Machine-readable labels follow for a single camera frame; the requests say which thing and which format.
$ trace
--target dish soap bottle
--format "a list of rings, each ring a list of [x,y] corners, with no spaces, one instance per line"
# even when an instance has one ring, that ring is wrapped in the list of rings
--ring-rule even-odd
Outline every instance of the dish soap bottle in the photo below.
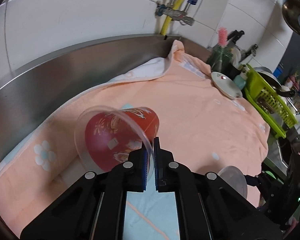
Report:
[[[243,71],[239,75],[237,75],[233,80],[233,82],[240,88],[240,90],[242,90],[247,84],[247,72],[248,69],[246,67],[243,68]]]

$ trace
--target red cup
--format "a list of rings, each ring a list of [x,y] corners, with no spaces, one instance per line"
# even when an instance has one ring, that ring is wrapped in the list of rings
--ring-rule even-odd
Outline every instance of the red cup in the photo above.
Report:
[[[157,114],[147,108],[122,109],[145,133],[150,142],[159,129]],[[99,113],[93,116],[85,128],[85,144],[90,157],[104,172],[110,171],[128,159],[129,153],[140,149],[142,139],[128,122],[115,113]]]

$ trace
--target blue container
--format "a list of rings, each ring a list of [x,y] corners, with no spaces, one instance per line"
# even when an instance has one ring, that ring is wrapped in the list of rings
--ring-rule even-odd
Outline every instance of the blue container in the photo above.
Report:
[[[278,78],[283,72],[283,67],[281,66],[281,64],[279,64],[277,66],[277,68],[274,70],[273,75]]]

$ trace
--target ceramic plate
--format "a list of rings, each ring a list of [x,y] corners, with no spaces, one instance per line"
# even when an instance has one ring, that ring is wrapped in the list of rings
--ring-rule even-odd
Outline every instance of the ceramic plate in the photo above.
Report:
[[[219,72],[212,72],[211,78],[218,90],[226,97],[230,99],[242,98],[242,92],[238,86],[227,76]]]

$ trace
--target white plate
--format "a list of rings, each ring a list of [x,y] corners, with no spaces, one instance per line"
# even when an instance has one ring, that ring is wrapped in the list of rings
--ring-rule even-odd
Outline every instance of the white plate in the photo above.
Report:
[[[242,98],[240,88],[227,76],[219,72],[212,72],[211,78],[217,89],[226,97],[230,99]]]
[[[235,67],[235,68],[238,68],[239,67],[239,61],[241,59],[241,53],[240,51],[237,49],[237,48],[232,48],[231,49],[231,53],[233,55],[233,58],[232,58],[232,65]]]

